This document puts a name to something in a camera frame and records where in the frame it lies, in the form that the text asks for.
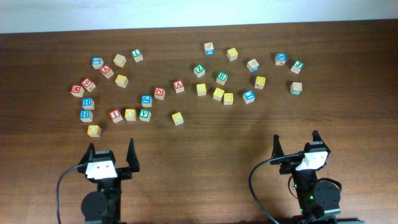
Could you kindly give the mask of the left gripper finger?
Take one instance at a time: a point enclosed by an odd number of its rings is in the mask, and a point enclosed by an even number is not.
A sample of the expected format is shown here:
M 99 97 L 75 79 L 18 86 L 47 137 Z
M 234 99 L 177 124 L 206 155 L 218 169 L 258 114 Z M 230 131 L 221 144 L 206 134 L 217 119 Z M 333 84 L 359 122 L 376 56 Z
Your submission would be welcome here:
M 87 165 L 87 163 L 91 162 L 93 160 L 93 156 L 95 154 L 95 147 L 93 143 L 90 143 L 88 146 L 88 149 L 86 150 L 85 154 L 81 158 L 80 162 L 78 163 L 79 165 Z
M 127 149 L 126 162 L 128 163 L 129 169 L 131 172 L 139 172 L 140 165 L 136 155 L 134 140 L 133 138 L 129 141 L 129 146 Z

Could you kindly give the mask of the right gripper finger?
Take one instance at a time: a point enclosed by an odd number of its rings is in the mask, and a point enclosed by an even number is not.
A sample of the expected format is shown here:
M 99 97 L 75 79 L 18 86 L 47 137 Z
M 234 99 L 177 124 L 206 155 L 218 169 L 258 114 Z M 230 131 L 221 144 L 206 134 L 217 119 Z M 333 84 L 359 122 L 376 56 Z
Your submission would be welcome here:
M 313 138 L 312 144 L 323 144 L 323 140 L 320 137 L 320 134 L 317 130 L 314 130 L 312 132 L 312 138 Z
M 273 149 L 272 149 L 272 159 L 284 157 L 284 152 L 282 150 L 282 146 L 280 145 L 279 135 L 275 134 L 273 136 Z

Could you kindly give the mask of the red I block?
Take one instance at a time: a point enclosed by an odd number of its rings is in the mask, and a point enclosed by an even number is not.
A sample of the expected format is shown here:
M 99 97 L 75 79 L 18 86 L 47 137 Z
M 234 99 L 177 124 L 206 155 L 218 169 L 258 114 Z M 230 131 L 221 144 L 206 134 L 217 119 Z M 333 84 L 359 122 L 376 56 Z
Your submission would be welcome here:
M 119 110 L 112 110 L 109 112 L 109 116 L 114 123 L 118 123 L 123 120 L 123 117 Z

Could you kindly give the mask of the yellow C block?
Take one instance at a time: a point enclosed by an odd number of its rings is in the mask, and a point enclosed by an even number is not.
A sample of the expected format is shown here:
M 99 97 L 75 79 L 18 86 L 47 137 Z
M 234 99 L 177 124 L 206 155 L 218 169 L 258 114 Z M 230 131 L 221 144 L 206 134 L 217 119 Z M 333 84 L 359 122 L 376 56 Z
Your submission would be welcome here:
M 172 115 L 172 119 L 176 126 L 183 124 L 183 122 L 184 122 L 181 112 L 174 113 Z

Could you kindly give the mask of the green R block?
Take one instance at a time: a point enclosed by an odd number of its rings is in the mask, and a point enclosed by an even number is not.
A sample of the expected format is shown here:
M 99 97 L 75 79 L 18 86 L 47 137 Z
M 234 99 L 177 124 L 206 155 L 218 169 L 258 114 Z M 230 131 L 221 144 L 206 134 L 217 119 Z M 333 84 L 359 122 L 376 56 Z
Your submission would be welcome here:
M 228 75 L 226 73 L 220 72 L 216 77 L 216 82 L 220 85 L 224 85 L 228 79 Z

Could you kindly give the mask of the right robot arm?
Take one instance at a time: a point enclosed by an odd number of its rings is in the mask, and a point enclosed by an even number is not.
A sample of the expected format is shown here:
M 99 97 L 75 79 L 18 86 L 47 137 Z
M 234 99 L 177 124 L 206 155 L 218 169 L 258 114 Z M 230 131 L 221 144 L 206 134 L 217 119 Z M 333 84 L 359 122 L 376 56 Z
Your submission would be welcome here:
M 317 177 L 317 171 L 326 166 L 331 153 L 318 131 L 302 151 L 285 155 L 279 136 L 274 135 L 272 165 L 279 165 L 281 175 L 290 174 L 295 185 L 301 214 L 294 216 L 294 223 L 336 223 L 341 212 L 339 202 L 341 184 L 333 179 Z

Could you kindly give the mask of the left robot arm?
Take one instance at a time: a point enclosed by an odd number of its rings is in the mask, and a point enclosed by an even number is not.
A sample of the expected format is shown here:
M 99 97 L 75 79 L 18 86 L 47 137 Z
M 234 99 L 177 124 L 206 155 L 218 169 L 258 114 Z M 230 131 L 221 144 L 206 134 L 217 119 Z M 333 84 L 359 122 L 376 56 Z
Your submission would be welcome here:
M 132 174 L 140 171 L 133 139 L 129 141 L 126 162 L 127 167 L 117 168 L 113 151 L 96 151 L 94 144 L 89 144 L 78 172 L 96 184 L 97 189 L 82 200 L 85 223 L 121 223 L 121 182 L 131 180 Z

